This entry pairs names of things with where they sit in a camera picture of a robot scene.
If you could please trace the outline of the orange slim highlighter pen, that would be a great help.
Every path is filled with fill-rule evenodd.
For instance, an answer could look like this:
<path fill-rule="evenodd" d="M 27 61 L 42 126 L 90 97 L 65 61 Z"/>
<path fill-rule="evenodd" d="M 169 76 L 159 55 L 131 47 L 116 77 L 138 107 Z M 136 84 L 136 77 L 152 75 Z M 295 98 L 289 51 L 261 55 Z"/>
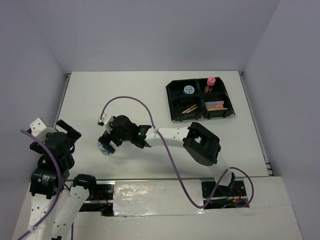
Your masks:
<path fill-rule="evenodd" d="M 192 105 L 191 107 L 189 107 L 189 108 L 187 108 L 186 110 L 184 110 L 184 111 L 182 112 L 182 114 L 186 114 L 186 113 L 192 111 L 193 109 L 195 109 L 196 107 L 197 107 L 197 105 L 194 104 L 194 105 Z"/>

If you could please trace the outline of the blue tape roll front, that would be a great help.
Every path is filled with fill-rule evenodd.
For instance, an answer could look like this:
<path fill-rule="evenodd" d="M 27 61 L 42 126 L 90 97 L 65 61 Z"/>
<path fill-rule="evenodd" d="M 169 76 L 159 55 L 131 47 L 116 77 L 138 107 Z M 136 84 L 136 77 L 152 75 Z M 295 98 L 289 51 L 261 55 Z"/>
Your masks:
<path fill-rule="evenodd" d="M 97 141 L 97 147 L 100 150 L 100 152 L 104 155 L 109 155 L 111 152 L 109 150 L 107 150 L 102 143 L 100 143 L 99 141 Z"/>

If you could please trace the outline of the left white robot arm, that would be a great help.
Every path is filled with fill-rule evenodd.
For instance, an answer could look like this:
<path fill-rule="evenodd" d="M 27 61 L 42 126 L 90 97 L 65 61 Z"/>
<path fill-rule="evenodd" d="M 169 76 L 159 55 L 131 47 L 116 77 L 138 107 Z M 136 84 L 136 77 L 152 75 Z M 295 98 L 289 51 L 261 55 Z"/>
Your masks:
<path fill-rule="evenodd" d="M 73 235 L 74 221 L 86 199 L 97 196 L 98 187 L 92 175 L 77 175 L 67 188 L 67 199 L 61 209 L 57 204 L 75 161 L 75 143 L 82 136 L 63 120 L 58 131 L 36 118 L 23 134 L 32 138 L 30 150 L 38 153 L 37 167 L 30 177 L 31 209 L 28 230 L 22 240 L 65 240 Z"/>

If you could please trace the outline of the blue tape roll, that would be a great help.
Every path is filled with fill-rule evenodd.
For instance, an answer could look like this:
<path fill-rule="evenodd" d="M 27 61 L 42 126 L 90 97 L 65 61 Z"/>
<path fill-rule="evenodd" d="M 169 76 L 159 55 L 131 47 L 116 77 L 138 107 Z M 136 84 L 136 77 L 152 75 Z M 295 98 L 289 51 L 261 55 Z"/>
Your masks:
<path fill-rule="evenodd" d="M 196 93 L 196 89 L 195 89 L 194 86 L 192 86 L 192 85 L 184 86 L 184 88 L 183 88 L 183 94 L 184 95 L 193 95 L 195 93 Z"/>
<path fill-rule="evenodd" d="M 107 150 L 102 143 L 100 143 L 99 141 L 97 141 L 97 147 L 100 150 L 100 152 L 104 155 L 109 155 L 111 152 L 109 150 Z"/>

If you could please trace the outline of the pink capped crayon tube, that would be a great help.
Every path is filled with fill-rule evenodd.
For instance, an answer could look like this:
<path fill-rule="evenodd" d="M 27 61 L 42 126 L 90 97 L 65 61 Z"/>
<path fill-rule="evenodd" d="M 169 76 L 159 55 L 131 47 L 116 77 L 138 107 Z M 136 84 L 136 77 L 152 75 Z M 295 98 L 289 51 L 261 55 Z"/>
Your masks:
<path fill-rule="evenodd" d="M 215 77 L 209 77 L 207 79 L 207 81 L 206 81 L 206 86 L 205 86 L 205 89 L 204 89 L 204 93 L 205 94 L 211 93 L 215 83 L 216 83 L 216 78 Z"/>

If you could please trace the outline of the orange yellow highlighter marker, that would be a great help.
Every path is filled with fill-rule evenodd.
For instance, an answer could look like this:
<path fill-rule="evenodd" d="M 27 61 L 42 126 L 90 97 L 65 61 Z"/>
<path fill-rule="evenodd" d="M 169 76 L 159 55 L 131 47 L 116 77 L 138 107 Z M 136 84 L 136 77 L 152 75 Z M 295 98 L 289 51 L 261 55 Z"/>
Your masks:
<path fill-rule="evenodd" d="M 219 110 L 225 110 L 223 104 L 218 104 L 218 105 L 210 105 L 207 108 L 207 111 L 219 111 Z"/>

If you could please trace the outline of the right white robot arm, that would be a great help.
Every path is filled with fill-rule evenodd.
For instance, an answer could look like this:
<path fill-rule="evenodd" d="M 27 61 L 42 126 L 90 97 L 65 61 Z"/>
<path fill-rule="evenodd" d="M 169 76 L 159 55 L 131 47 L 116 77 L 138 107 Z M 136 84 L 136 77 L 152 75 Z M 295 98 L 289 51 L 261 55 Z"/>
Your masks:
<path fill-rule="evenodd" d="M 228 196 L 235 190 L 235 175 L 219 156 L 219 137 L 198 122 L 192 122 L 188 127 L 156 128 L 136 125 L 125 115 L 105 114 L 97 124 L 105 128 L 98 142 L 108 153 L 115 152 L 112 144 L 119 147 L 123 142 L 130 142 L 140 149 L 164 145 L 183 148 L 198 164 L 211 169 L 215 181 L 220 180 L 217 190 L 221 195 Z"/>

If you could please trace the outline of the purple highlighter marker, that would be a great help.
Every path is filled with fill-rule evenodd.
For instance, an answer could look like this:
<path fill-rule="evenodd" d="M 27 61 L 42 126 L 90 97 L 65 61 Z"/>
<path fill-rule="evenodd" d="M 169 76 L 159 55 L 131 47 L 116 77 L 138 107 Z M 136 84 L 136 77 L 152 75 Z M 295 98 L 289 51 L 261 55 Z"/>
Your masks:
<path fill-rule="evenodd" d="M 205 102 L 206 106 L 216 106 L 216 105 L 224 105 L 224 101 L 220 100 L 220 101 L 207 101 Z"/>

